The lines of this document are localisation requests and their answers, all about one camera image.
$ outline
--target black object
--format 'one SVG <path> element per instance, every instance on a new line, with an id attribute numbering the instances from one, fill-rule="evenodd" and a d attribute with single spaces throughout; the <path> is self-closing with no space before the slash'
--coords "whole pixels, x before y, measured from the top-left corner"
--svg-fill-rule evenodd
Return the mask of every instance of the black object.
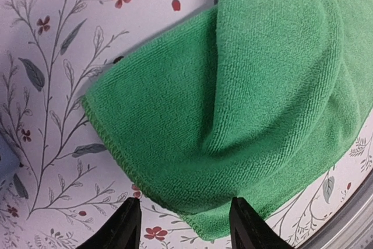
<path id="1" fill-rule="evenodd" d="M 138 249 L 140 234 L 140 200 L 128 198 L 102 228 L 77 249 Z"/>
<path id="2" fill-rule="evenodd" d="M 229 211 L 232 249 L 292 249 L 244 198 L 233 198 Z"/>
<path id="3" fill-rule="evenodd" d="M 229 212 L 232 249 L 293 249 L 244 198 L 233 198 Z M 139 249 L 140 200 L 128 198 L 109 220 L 77 249 Z"/>

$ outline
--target gray leaf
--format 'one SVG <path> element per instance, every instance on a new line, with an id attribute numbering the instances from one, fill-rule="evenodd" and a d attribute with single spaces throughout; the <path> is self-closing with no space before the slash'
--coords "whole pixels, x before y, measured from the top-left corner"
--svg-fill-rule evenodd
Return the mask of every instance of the gray leaf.
<path id="1" fill-rule="evenodd" d="M 50 111 L 50 114 L 53 122 L 58 126 L 59 131 L 61 131 L 61 120 L 53 110 Z"/>
<path id="2" fill-rule="evenodd" d="M 59 185 L 61 186 L 62 191 L 64 191 L 64 189 L 65 189 L 65 179 L 60 174 L 58 175 L 58 179 L 59 179 Z"/>
<path id="3" fill-rule="evenodd" d="M 64 59 L 64 69 L 66 77 L 69 79 L 70 86 L 72 88 L 74 85 L 74 69 L 72 68 L 71 63 L 68 59 Z"/>
<path id="4" fill-rule="evenodd" d="M 103 151 L 106 151 L 106 147 L 103 144 L 93 143 L 76 147 L 75 151 L 72 153 L 72 157 L 80 157 L 90 153 L 96 154 Z"/>
<path id="5" fill-rule="evenodd" d="M 69 195 L 61 195 L 60 198 L 66 200 L 66 201 L 70 201 L 71 200 L 71 197 Z"/>
<path id="6" fill-rule="evenodd" d="M 78 32 L 79 32 L 79 29 L 82 27 L 82 25 L 84 24 L 84 22 L 86 21 L 87 19 L 85 19 L 84 21 L 82 21 L 81 23 L 79 23 L 73 30 L 72 32 L 70 32 L 70 34 L 66 37 L 66 39 L 64 40 L 64 42 L 62 42 L 61 44 L 61 50 L 60 50 L 60 53 L 61 55 L 63 55 L 66 50 L 68 49 L 68 47 L 70 46 L 71 42 L 74 40 L 74 38 L 78 35 Z"/>
<path id="7" fill-rule="evenodd" d="M 30 92 L 29 90 L 24 87 L 23 88 L 23 99 L 24 99 L 24 102 L 28 103 L 29 102 L 29 98 L 30 98 Z"/>
<path id="8" fill-rule="evenodd" d="M 83 186 L 83 183 L 77 181 L 75 182 L 74 184 L 72 184 L 73 187 L 82 187 Z"/>
<path id="9" fill-rule="evenodd" d="M 101 208 L 101 207 L 99 207 L 99 206 L 97 206 L 97 205 L 94 205 L 93 204 L 93 206 L 102 214 L 102 215 L 104 215 L 104 216 L 106 216 L 106 212 Z"/>
<path id="10" fill-rule="evenodd" d="M 334 182 L 335 182 L 334 177 L 330 176 L 322 184 L 322 191 L 323 191 L 324 199 L 327 204 L 329 203 L 330 197 L 332 196 L 332 192 L 334 189 Z"/>
<path id="11" fill-rule="evenodd" d="M 94 48 L 96 49 L 96 51 L 98 51 L 101 48 L 103 41 L 104 41 L 103 29 L 101 28 L 101 26 L 97 26 L 94 32 L 94 37 L 93 37 L 93 44 L 94 44 Z"/>
<path id="12" fill-rule="evenodd" d="M 83 171 L 83 164 L 82 164 L 82 161 L 79 159 L 78 160 L 78 175 L 82 175 L 82 171 Z"/>
<path id="13" fill-rule="evenodd" d="M 127 195 L 128 195 L 127 192 L 121 193 L 121 195 L 118 196 L 117 202 L 124 202 L 126 200 L 126 198 L 127 198 Z"/>
<path id="14" fill-rule="evenodd" d="M 95 184 L 94 189 L 96 190 L 96 194 L 98 195 L 100 193 L 100 187 L 97 184 Z"/>
<path id="15" fill-rule="evenodd" d="M 69 216 L 66 216 L 66 220 L 70 225 L 74 225 L 74 221 Z"/>
<path id="16" fill-rule="evenodd" d="M 36 65 L 34 65 L 29 59 L 27 58 L 18 58 L 24 65 L 26 69 L 27 77 L 30 79 L 31 83 L 34 87 L 41 92 L 45 85 L 45 78 L 44 74 L 38 69 Z"/>
<path id="17" fill-rule="evenodd" d="M 73 104 L 72 104 L 72 106 L 71 106 L 71 111 L 73 111 L 73 110 L 77 110 L 77 109 L 79 109 L 79 107 L 80 107 L 80 99 L 81 99 L 82 97 L 78 97 L 74 102 L 73 102 Z"/>
<path id="18" fill-rule="evenodd" d="M 85 220 L 84 222 L 86 222 L 86 223 L 92 223 L 93 222 L 93 218 L 91 217 L 91 218 L 88 218 L 87 220 Z"/>
<path id="19" fill-rule="evenodd" d="M 110 200 L 111 200 L 111 197 L 105 197 L 103 199 L 103 203 L 110 202 Z"/>
<path id="20" fill-rule="evenodd" d="M 24 114 L 25 114 L 26 116 L 32 116 L 32 115 L 33 115 L 33 112 L 32 112 L 30 109 L 25 109 Z"/>
<path id="21" fill-rule="evenodd" d="M 82 3 L 76 5 L 76 6 L 73 8 L 72 13 L 73 13 L 73 14 L 77 14 L 77 13 L 81 12 L 82 10 L 86 9 L 86 7 L 87 7 L 87 3 L 82 2 Z"/>
<path id="22" fill-rule="evenodd" d="M 51 188 L 49 188 L 49 200 L 51 203 L 53 203 L 54 201 L 54 193 L 53 193 L 53 190 Z"/>
<path id="23" fill-rule="evenodd" d="M 102 71 L 103 70 L 101 67 L 93 67 L 86 72 L 85 77 L 93 78 L 99 76 L 99 74 L 101 74 Z"/>
<path id="24" fill-rule="evenodd" d="M 13 176 L 13 182 L 14 186 L 16 187 L 17 194 L 19 195 L 20 198 L 29 198 L 29 193 L 27 192 L 26 188 L 22 184 L 20 178 L 18 177 L 17 174 L 14 174 Z"/>

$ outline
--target blue object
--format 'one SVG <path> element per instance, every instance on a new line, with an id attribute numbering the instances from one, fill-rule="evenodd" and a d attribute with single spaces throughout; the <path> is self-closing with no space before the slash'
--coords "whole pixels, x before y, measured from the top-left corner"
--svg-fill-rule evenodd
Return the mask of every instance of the blue object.
<path id="1" fill-rule="evenodd" d="M 19 167 L 19 159 L 0 135 L 0 199 Z"/>

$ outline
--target folded towel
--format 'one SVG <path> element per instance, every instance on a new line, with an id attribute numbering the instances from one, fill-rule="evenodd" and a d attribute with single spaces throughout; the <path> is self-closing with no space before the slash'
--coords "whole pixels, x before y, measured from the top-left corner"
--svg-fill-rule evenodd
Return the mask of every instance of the folded towel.
<path id="1" fill-rule="evenodd" d="M 112 67 L 83 106 L 144 194 L 197 234 L 331 168 L 373 102 L 373 0 L 219 0 Z"/>

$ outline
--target branch illustration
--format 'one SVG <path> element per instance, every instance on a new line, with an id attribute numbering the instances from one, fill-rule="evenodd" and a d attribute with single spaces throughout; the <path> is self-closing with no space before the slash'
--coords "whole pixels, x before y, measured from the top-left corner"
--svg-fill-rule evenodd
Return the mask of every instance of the branch illustration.
<path id="1" fill-rule="evenodd" d="M 19 149 L 23 157 L 27 160 L 27 164 L 29 166 L 29 169 L 33 173 L 33 176 L 35 177 L 36 183 L 38 183 L 38 179 L 36 176 L 36 172 L 34 171 L 31 162 L 29 158 L 27 157 L 26 152 L 24 151 L 22 142 L 19 137 L 19 132 L 23 128 L 22 119 L 25 115 L 31 116 L 33 113 L 28 108 L 29 100 L 30 100 L 30 91 L 26 87 L 23 89 L 23 97 L 24 97 L 24 107 L 21 108 L 20 103 L 16 103 L 16 113 L 17 117 L 15 118 L 12 115 L 12 107 L 13 107 L 13 100 L 16 93 L 16 84 L 13 83 L 13 77 L 17 74 L 19 67 L 17 65 L 14 65 L 14 59 L 11 53 L 8 53 L 8 58 L 10 62 L 10 70 L 9 75 L 5 76 L 4 73 L 2 73 L 2 81 L 6 87 L 6 103 L 2 105 L 2 108 L 5 112 L 5 114 L 9 117 L 10 123 L 12 127 L 5 128 L 5 125 L 3 123 L 2 115 L 0 114 L 0 125 L 3 128 L 1 130 L 3 135 L 7 135 L 11 143 L 14 145 L 16 149 Z"/>

